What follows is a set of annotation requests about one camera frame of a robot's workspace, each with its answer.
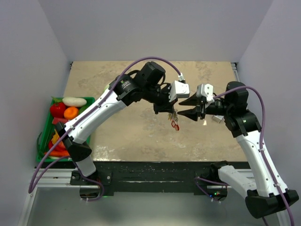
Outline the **key bunch with red carabiner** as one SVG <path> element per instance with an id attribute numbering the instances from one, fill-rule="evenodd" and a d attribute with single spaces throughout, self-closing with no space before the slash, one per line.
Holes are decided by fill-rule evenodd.
<path id="1" fill-rule="evenodd" d="M 174 111 L 173 113 L 168 114 L 168 120 L 171 122 L 171 126 L 175 131 L 180 130 L 180 127 L 179 127 L 179 124 L 178 124 L 178 116 L 177 116 L 176 111 Z"/>

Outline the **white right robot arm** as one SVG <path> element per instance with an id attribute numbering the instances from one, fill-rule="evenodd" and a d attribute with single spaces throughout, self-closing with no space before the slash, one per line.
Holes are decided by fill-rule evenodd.
<path id="1" fill-rule="evenodd" d="M 209 115 L 220 115 L 232 136 L 239 143 L 253 172 L 254 181 L 240 174 L 226 161 L 212 164 L 210 181 L 215 185 L 229 185 L 245 200 L 246 207 L 254 218 L 289 210 L 299 200 L 295 190 L 290 190 L 280 177 L 266 148 L 263 134 L 265 116 L 259 122 L 247 108 L 249 86 L 231 81 L 226 91 L 214 95 L 213 86 L 201 84 L 197 92 L 180 105 L 192 109 L 180 111 L 193 121 Z"/>

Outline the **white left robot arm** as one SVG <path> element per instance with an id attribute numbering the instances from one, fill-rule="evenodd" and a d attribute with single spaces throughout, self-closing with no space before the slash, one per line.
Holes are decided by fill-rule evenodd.
<path id="1" fill-rule="evenodd" d="M 59 140 L 87 185 L 97 181 L 97 172 L 92 149 L 86 140 L 108 118 L 140 100 L 153 104 L 155 113 L 174 111 L 178 100 L 175 88 L 178 81 L 165 82 L 165 76 L 165 69 L 153 61 L 147 62 L 141 70 L 125 70 L 84 112 L 65 124 L 59 122 L 55 125 Z"/>

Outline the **green toy pepper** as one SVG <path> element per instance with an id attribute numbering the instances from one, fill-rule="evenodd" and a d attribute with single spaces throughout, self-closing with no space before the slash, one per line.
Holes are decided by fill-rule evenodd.
<path id="1" fill-rule="evenodd" d="M 89 106 L 88 105 L 84 105 L 79 109 L 79 115 L 82 114 Z"/>

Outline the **white toy radish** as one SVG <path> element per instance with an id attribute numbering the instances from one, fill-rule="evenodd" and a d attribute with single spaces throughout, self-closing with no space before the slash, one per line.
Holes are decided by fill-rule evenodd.
<path id="1" fill-rule="evenodd" d="M 87 100 L 79 97 L 64 97 L 62 102 L 68 107 L 82 107 L 87 104 Z"/>

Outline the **orange toy orange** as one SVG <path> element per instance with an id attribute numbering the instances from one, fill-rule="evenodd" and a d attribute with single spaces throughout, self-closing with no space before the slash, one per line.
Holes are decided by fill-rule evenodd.
<path id="1" fill-rule="evenodd" d="M 76 107 L 68 107 L 63 113 L 63 116 L 67 120 L 72 120 L 76 118 L 79 114 L 79 109 Z"/>

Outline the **green plastic basket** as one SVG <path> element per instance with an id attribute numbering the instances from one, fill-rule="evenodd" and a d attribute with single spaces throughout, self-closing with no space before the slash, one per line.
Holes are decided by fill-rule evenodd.
<path id="1" fill-rule="evenodd" d="M 61 97 L 52 98 L 52 101 L 50 102 L 50 107 L 55 102 L 62 102 L 62 98 Z M 51 141 L 51 139 L 55 133 L 55 125 L 52 124 L 53 119 L 54 119 L 54 117 L 50 114 L 50 111 L 48 111 L 48 116 L 46 119 L 44 129 L 39 134 L 39 136 L 37 138 L 37 142 L 36 142 L 36 146 L 37 146 L 36 162 L 40 162 L 42 160 L 42 158 L 45 156 L 45 154 L 49 151 L 48 143 L 49 143 L 49 141 Z M 53 162 L 56 159 L 59 159 L 59 158 L 48 156 L 47 159 L 45 159 L 45 162 Z"/>

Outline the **red toy tomato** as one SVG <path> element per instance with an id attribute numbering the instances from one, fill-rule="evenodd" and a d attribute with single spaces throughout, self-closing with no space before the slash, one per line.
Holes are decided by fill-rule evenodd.
<path id="1" fill-rule="evenodd" d="M 54 118 L 63 118 L 66 105 L 63 102 L 55 102 L 51 105 L 49 111 Z"/>

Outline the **red box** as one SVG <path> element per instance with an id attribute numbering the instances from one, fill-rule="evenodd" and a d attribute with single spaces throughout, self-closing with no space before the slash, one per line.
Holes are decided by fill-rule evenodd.
<path id="1" fill-rule="evenodd" d="M 69 120 L 68 119 L 65 119 L 65 118 L 57 118 L 55 117 L 53 120 L 52 120 L 52 124 L 56 125 L 57 123 L 61 122 L 62 124 L 66 124 Z"/>

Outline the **red toy apple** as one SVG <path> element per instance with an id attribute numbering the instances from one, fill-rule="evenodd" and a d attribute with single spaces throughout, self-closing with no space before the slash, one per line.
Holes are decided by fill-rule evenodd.
<path id="1" fill-rule="evenodd" d="M 61 141 L 61 142 L 58 144 L 58 146 L 59 146 L 60 148 L 62 148 L 62 149 L 66 149 L 65 146 L 64 146 L 64 144 L 63 144 L 63 141 Z"/>

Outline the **yellow toy pepper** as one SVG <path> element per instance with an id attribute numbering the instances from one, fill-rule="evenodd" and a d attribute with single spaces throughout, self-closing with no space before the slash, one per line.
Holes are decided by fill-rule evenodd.
<path id="1" fill-rule="evenodd" d="M 57 131 L 55 130 L 55 133 L 51 139 L 52 144 L 54 145 L 59 139 L 60 139 L 60 137 L 59 137 Z"/>

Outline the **orange toy carrot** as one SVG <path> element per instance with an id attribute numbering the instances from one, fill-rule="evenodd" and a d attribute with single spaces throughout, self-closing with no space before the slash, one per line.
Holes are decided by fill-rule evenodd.
<path id="1" fill-rule="evenodd" d="M 64 157 L 64 156 L 69 156 L 69 153 L 65 150 L 65 151 L 56 151 L 56 150 L 53 150 L 49 156 L 51 157 Z"/>

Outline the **red toy chili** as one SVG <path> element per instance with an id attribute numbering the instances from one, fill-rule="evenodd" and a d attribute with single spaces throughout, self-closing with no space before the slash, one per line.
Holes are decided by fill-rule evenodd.
<path id="1" fill-rule="evenodd" d="M 52 141 L 49 141 L 49 143 L 48 143 L 48 148 L 49 148 L 49 150 L 50 150 L 53 146 L 54 146 L 54 144 L 52 143 Z M 65 149 L 65 148 L 61 148 L 59 145 L 57 145 L 57 146 L 55 146 L 55 147 L 53 148 L 53 150 L 56 151 L 56 152 L 63 152 L 63 151 L 65 151 L 66 149 Z"/>

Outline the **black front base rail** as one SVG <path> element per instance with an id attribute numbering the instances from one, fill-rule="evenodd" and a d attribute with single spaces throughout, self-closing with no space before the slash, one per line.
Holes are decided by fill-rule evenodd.
<path id="1" fill-rule="evenodd" d="M 222 162 L 134 162 L 99 161 L 96 172 L 83 179 L 77 170 L 71 173 L 73 186 L 92 186 L 101 182 L 104 194 L 128 193 L 216 193 L 226 184 L 218 179 L 217 167 Z"/>

